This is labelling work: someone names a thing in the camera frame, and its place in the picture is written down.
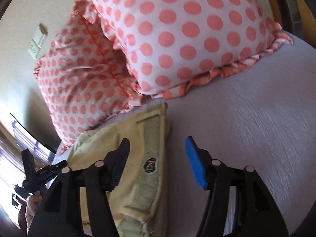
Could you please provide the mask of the person's left hand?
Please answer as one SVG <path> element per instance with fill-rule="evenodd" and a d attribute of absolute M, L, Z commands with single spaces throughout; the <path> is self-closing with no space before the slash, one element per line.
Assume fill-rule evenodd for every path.
<path fill-rule="evenodd" d="M 21 204 L 18 214 L 18 223 L 24 236 L 27 236 L 28 229 L 32 223 L 33 217 L 42 201 L 41 195 L 32 195 L 26 201 L 17 196 L 17 201 Z"/>

